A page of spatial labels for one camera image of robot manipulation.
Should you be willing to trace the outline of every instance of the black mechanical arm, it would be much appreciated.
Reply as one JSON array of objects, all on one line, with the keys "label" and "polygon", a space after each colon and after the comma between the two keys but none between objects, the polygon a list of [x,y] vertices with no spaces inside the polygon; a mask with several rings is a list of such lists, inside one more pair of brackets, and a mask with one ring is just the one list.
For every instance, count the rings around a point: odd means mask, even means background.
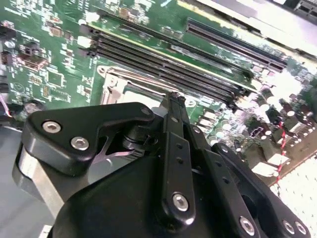
[{"label": "black mechanical arm", "polygon": [[[225,144],[190,125],[185,98],[36,112],[13,168],[56,217],[50,238],[309,238]],[[132,162],[89,184],[92,163]]]}]

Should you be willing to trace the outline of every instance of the capacitor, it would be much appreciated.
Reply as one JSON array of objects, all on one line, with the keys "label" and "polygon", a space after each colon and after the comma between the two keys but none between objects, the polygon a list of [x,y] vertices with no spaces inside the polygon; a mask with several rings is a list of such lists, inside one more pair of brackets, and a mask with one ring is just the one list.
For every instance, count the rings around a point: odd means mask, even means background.
[{"label": "capacitor", "polygon": [[289,103],[283,102],[282,107],[283,107],[283,109],[286,112],[288,117],[292,117],[293,115],[295,115],[295,112],[293,111],[293,108]]},{"label": "capacitor", "polygon": [[210,146],[213,146],[213,145],[215,145],[216,143],[218,143],[218,139],[217,139],[217,137],[214,136],[214,135],[208,137],[208,140],[209,140],[209,145],[210,145]]},{"label": "capacitor", "polygon": [[264,99],[257,100],[257,103],[262,112],[266,112],[269,109],[269,104],[267,104]]},{"label": "capacitor", "polygon": [[274,125],[278,125],[282,120],[282,116],[281,114],[274,108],[270,108],[267,112],[266,115],[269,119],[269,121],[274,124]]},{"label": "capacitor", "polygon": [[222,120],[221,121],[221,127],[222,127],[222,129],[224,129],[224,130],[230,130],[231,129],[231,125],[229,124],[229,121],[228,120]]},{"label": "capacitor", "polygon": [[234,144],[234,148],[236,148],[236,152],[240,152],[240,151],[241,151],[240,141],[234,140],[234,141],[233,141],[233,144]]},{"label": "capacitor", "polygon": [[268,104],[274,104],[277,101],[269,89],[263,90],[262,95]]},{"label": "capacitor", "polygon": [[261,127],[263,128],[263,132],[265,135],[271,135],[272,131],[270,130],[270,128],[268,127],[268,125],[265,122],[261,123]]},{"label": "capacitor", "polygon": [[303,115],[304,118],[306,117],[311,117],[313,115],[313,112],[310,110],[310,108],[305,105],[305,104],[302,104],[300,107],[299,107],[299,110],[300,110],[300,114]]},{"label": "capacitor", "polygon": [[224,137],[224,132],[223,132],[222,128],[218,127],[214,131],[215,131],[216,137],[218,137],[218,138],[223,138]]},{"label": "capacitor", "polygon": [[265,139],[267,138],[267,136],[264,134],[263,131],[261,131],[261,132],[259,133],[259,138],[260,138],[261,140],[265,140]]}]

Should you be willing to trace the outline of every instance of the red wire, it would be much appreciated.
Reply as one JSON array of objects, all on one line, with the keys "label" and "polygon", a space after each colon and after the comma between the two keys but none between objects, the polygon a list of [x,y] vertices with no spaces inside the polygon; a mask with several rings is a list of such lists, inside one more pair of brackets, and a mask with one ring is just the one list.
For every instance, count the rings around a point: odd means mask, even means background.
[{"label": "red wire", "polygon": [[[286,145],[286,138],[285,138],[285,130],[283,129],[283,123],[280,122],[279,123],[279,128],[282,129],[282,144],[281,144],[281,155],[284,156],[286,154],[286,151],[284,150],[284,147]],[[279,181],[281,179],[281,170],[282,170],[282,158],[281,158],[281,162],[279,164],[279,166],[277,167],[277,172],[278,172],[278,176],[276,178],[275,183],[277,184],[277,196],[280,197],[280,193],[281,193],[281,187],[279,185]]]}]

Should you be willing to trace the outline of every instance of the pcie slot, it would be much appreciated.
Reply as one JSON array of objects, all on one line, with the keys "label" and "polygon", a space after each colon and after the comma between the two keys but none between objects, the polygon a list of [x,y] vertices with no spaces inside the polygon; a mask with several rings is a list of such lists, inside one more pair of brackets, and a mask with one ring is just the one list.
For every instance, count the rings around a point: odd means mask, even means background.
[{"label": "pcie slot", "polygon": [[282,72],[287,66],[286,62],[274,55],[190,18],[187,22],[186,32],[277,72]]},{"label": "pcie slot", "polygon": [[[103,18],[108,18],[108,19],[115,20],[116,22],[119,22],[119,23],[121,23],[123,25],[126,25],[126,26],[128,26],[128,27],[130,27],[132,29],[135,29],[135,30],[140,31],[140,32],[144,32],[144,33],[146,33],[148,35],[151,35],[151,36],[153,36],[153,37],[155,37],[157,39],[160,39],[160,40],[163,40],[165,42],[168,42],[171,45],[179,46],[179,47],[182,47],[182,48],[184,48],[184,49],[186,49],[186,50],[188,50],[188,51],[190,51],[192,53],[201,55],[201,56],[203,56],[203,57],[205,57],[205,58],[207,58],[209,60],[212,60],[212,61],[214,61],[214,62],[216,62],[218,64],[223,65],[224,67],[228,67],[228,68],[230,68],[231,70],[233,70],[235,72],[243,74],[244,76],[246,76],[250,80],[254,76],[251,71],[249,71],[249,70],[247,70],[247,69],[245,69],[245,68],[243,68],[243,67],[241,67],[241,66],[239,66],[239,65],[237,65],[235,63],[231,63],[231,62],[225,61],[225,60],[223,60],[221,58],[218,58],[218,57],[216,57],[216,56],[214,56],[212,54],[209,54],[209,53],[207,53],[205,51],[202,51],[202,50],[200,50],[198,48],[195,48],[193,46],[185,44],[185,43],[183,43],[181,41],[178,41],[178,40],[176,40],[176,39],[174,39],[172,37],[166,36],[166,35],[164,35],[164,34],[162,34],[160,32],[156,32],[156,31],[154,31],[154,30],[152,30],[150,28],[147,28],[147,27],[144,27],[142,25],[138,25],[138,24],[132,23],[132,22],[130,22],[128,20],[122,19],[122,18],[120,18],[120,17],[118,17],[118,16],[116,16],[116,15],[114,15],[112,13],[106,12],[106,11],[101,10],[101,9],[97,10],[97,13]],[[81,25],[81,32],[82,33],[86,33],[86,34],[93,33],[93,32],[91,32],[91,29],[87,28],[87,26],[85,26],[85,25]]]},{"label": "pcie slot", "polygon": [[94,46],[82,50],[84,55],[105,57],[132,70],[209,96],[233,108],[235,97],[249,94],[249,91],[241,93],[240,86],[221,78],[206,76],[205,72],[197,68],[166,59],[116,36],[103,33],[102,37],[95,40]]}]

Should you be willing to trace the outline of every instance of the gray surface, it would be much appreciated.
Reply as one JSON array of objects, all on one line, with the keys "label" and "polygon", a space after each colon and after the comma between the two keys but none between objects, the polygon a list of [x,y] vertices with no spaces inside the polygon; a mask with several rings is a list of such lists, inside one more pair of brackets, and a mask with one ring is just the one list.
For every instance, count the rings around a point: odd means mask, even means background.
[{"label": "gray surface", "polygon": [[11,171],[20,133],[0,128],[0,238],[37,238],[53,217],[44,203],[16,187]]}]

